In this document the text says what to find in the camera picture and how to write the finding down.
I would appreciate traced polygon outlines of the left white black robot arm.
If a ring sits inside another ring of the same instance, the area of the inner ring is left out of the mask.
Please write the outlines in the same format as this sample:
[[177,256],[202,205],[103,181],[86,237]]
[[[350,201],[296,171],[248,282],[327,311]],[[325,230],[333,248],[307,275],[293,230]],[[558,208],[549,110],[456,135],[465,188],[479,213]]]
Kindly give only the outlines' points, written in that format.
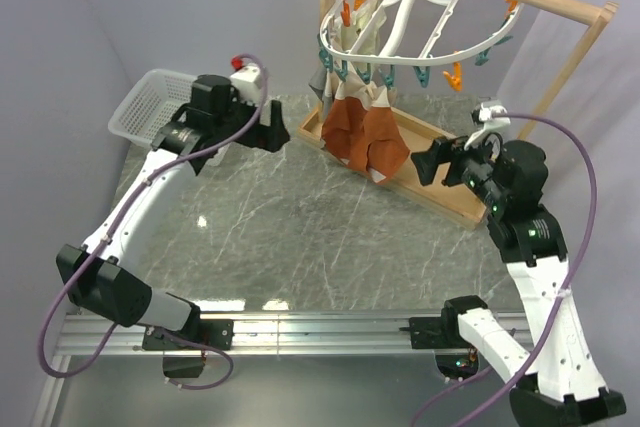
[[141,106],[166,116],[148,141],[134,183],[105,222],[80,246],[65,245],[57,254],[65,293],[75,306],[117,326],[166,331],[180,349],[202,341],[199,306],[151,287],[136,269],[171,201],[219,151],[238,143],[277,152],[289,141],[280,102],[272,102],[269,123],[260,121],[265,78],[250,63],[228,77],[157,69],[136,84],[116,114]]

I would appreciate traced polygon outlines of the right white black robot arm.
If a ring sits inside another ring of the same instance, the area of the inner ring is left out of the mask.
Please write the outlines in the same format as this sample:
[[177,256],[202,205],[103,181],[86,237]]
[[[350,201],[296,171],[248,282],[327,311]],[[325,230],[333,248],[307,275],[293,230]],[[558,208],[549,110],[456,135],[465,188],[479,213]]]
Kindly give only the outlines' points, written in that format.
[[548,169],[544,151],[522,140],[492,153],[489,142],[467,147],[440,137],[414,152],[421,185],[447,165],[447,187],[467,187],[488,210],[487,227],[524,307],[534,354],[499,326],[476,296],[452,299],[442,310],[441,335],[452,346],[475,347],[509,386],[520,426],[588,426],[626,413],[621,393],[599,373],[564,281],[570,264],[557,219],[540,199]]

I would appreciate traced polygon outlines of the orange underwear with beige waistband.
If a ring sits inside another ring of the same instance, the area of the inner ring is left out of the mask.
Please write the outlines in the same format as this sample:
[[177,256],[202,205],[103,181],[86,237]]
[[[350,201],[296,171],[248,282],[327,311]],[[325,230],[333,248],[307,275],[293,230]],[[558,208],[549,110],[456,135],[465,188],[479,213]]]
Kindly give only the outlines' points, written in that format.
[[366,83],[349,66],[346,78],[333,74],[325,90],[332,94],[321,127],[325,150],[374,183],[389,182],[410,154],[392,110],[397,89]]

